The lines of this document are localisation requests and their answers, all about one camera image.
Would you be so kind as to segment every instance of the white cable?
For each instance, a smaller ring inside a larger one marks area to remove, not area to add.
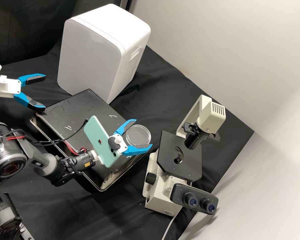
[[[169,223],[169,225],[168,225],[166,231],[164,232],[164,235],[163,235],[163,237],[162,237],[161,240],[164,240],[164,238],[166,237],[166,235],[167,235],[167,233],[168,233],[168,231],[169,231],[169,229],[170,229],[171,224],[173,223],[174,219],[175,219],[176,216],[179,214],[179,212],[181,211],[181,209],[182,209],[182,208],[180,208],[180,210],[177,212],[177,214],[174,215],[173,218],[171,219],[171,221],[170,221],[170,223]]]

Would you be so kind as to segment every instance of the red wire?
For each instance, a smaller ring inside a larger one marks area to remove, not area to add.
[[[15,140],[15,139],[21,139],[24,138],[25,136],[11,136],[11,137],[7,137],[7,140]]]
[[[21,138],[25,138],[25,136],[11,136],[11,137],[7,137],[7,140],[10,141],[10,140],[21,139]],[[68,149],[70,150],[70,152],[71,152],[72,154],[74,154],[74,155],[76,155],[76,156],[79,155],[78,153],[76,153],[76,152],[71,148],[71,146],[69,145],[69,143],[67,143],[67,142],[64,142],[64,143],[67,145]],[[84,150],[85,153],[87,152],[87,149],[84,148],[84,147],[80,148],[80,150]]]
[[[78,153],[76,153],[72,148],[71,148],[71,146],[67,143],[67,142],[64,142],[66,145],[67,145],[67,147],[68,147],[68,149],[70,150],[70,152],[72,152],[74,155],[76,155],[76,156],[79,156],[79,154]]]

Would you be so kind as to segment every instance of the black tablecloth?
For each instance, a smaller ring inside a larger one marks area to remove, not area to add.
[[[24,92],[45,105],[56,103],[69,96],[57,84],[59,51],[55,47],[45,56],[5,65],[1,73],[9,78],[46,74],[45,82],[26,86]],[[124,118],[136,118],[149,128],[153,152],[161,131],[174,133],[200,94],[205,93],[147,47],[132,82],[110,105]],[[29,123],[32,115],[33,111],[15,100],[0,98],[0,121],[10,128],[23,128],[36,136]],[[193,184],[209,192],[253,133],[229,111],[226,115],[219,130],[221,141],[203,144],[203,177]],[[28,166],[2,188],[10,193],[36,240],[161,239],[171,217],[144,208],[148,155],[105,192],[90,194],[75,180],[54,187]],[[177,239],[193,215],[182,209],[166,239]]]

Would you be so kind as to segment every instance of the white wall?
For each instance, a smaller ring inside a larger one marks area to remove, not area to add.
[[[180,239],[300,239],[300,0],[134,0],[148,45],[256,132]]]
[[[254,130],[300,86],[300,0],[134,0],[148,45]]]
[[[254,133],[213,191],[216,215],[197,214],[184,239],[300,239],[300,89]]]

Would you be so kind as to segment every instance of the mint green phone case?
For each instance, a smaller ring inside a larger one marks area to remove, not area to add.
[[[97,154],[106,167],[110,167],[118,158],[117,151],[111,152],[108,144],[109,135],[96,116],[92,116],[83,128]]]

